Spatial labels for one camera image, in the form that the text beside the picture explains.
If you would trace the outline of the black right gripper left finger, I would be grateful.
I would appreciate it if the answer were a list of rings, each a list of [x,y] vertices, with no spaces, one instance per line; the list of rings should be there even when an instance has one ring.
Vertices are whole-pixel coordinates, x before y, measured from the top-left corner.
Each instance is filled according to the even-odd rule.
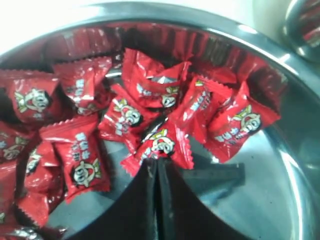
[[[144,160],[115,203],[94,222],[68,239],[156,240],[156,173],[156,160]]]

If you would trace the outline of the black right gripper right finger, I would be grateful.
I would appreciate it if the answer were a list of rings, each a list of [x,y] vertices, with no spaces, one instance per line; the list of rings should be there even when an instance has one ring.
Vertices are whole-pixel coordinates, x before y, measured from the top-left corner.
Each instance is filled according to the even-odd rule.
[[[168,158],[157,162],[160,240],[248,240],[212,213]]]

